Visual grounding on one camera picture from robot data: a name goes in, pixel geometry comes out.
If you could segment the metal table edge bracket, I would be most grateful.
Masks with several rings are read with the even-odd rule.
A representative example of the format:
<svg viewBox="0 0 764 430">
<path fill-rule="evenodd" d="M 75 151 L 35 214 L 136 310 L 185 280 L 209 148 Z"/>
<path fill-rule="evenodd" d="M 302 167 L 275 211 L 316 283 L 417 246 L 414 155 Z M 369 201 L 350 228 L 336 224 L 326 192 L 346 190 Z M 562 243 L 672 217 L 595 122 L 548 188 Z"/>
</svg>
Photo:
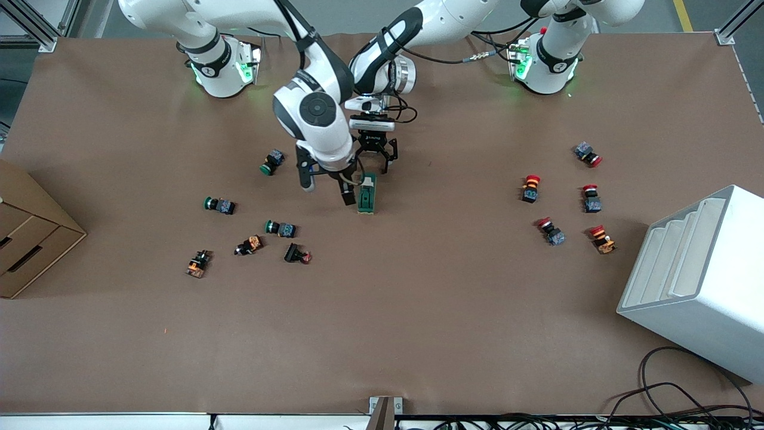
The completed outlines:
<svg viewBox="0 0 764 430">
<path fill-rule="evenodd" d="M 396 417 L 403 414 L 403 397 L 370 397 L 370 419 L 365 430 L 399 430 Z"/>
</svg>

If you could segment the white stepped organizer box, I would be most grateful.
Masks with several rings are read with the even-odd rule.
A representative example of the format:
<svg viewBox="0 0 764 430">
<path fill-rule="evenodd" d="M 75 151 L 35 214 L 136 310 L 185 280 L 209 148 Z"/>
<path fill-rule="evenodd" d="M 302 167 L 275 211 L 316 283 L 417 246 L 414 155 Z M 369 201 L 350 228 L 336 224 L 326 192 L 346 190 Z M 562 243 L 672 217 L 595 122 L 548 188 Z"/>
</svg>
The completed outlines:
<svg viewBox="0 0 764 430">
<path fill-rule="evenodd" d="M 764 198 L 730 185 L 651 224 L 617 313 L 764 385 Z"/>
</svg>

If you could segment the aluminium frame profile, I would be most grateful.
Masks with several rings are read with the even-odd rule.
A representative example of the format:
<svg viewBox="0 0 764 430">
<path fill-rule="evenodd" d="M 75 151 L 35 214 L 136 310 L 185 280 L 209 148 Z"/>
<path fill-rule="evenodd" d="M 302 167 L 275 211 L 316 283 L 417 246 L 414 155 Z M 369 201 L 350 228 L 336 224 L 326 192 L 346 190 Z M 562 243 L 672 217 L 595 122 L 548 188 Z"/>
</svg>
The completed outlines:
<svg viewBox="0 0 764 430">
<path fill-rule="evenodd" d="M 764 0 L 744 0 L 740 7 L 719 28 L 715 28 L 714 38 L 717 45 L 734 45 L 734 33 L 762 7 L 764 7 Z"/>
<path fill-rule="evenodd" d="M 82 0 L 0 0 L 0 48 L 36 48 L 52 53 L 73 33 Z"/>
</svg>

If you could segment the green load switch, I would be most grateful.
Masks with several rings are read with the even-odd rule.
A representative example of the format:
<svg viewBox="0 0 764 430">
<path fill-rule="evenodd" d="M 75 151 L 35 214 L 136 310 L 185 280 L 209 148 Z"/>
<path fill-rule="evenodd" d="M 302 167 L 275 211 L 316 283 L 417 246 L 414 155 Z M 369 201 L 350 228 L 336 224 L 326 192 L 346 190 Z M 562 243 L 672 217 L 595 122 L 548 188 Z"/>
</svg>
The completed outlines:
<svg viewBox="0 0 764 430">
<path fill-rule="evenodd" d="M 377 175 L 366 172 L 363 174 L 357 199 L 357 212 L 360 214 L 374 214 L 375 195 L 377 190 Z"/>
</svg>

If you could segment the orange black selector switch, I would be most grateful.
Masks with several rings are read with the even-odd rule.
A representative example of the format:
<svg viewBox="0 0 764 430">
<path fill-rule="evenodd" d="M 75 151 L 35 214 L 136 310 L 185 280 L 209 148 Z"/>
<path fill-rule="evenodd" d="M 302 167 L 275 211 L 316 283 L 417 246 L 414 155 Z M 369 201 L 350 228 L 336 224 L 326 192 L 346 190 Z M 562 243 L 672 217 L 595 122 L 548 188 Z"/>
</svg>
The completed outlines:
<svg viewBox="0 0 764 430">
<path fill-rule="evenodd" d="M 201 280 L 204 277 L 213 256 L 213 251 L 197 251 L 196 255 L 191 259 L 191 261 L 188 262 L 186 267 L 186 275 L 192 276 L 197 280 Z"/>
</svg>

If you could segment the brown cardboard box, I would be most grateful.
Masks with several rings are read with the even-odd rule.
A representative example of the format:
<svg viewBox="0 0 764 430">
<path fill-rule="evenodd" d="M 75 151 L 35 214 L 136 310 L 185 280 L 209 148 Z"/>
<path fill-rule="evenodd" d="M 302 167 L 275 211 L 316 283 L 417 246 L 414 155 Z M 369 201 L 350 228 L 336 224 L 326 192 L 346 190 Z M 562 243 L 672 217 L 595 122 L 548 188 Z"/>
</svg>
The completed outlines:
<svg viewBox="0 0 764 430">
<path fill-rule="evenodd" d="M 87 232 L 25 170 L 0 159 L 0 299 L 14 299 Z"/>
</svg>

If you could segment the red button orange block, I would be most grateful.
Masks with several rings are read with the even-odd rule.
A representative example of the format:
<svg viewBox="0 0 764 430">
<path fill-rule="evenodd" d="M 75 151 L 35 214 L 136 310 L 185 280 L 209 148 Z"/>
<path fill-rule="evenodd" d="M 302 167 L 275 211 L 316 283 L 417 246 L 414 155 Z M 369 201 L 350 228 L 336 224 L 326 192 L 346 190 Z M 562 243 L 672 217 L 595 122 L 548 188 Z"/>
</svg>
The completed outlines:
<svg viewBox="0 0 764 430">
<path fill-rule="evenodd" d="M 602 224 L 595 226 L 595 228 L 589 229 L 592 243 L 600 255 L 606 255 L 616 250 L 616 245 L 613 239 L 608 236 L 606 229 Z"/>
</svg>

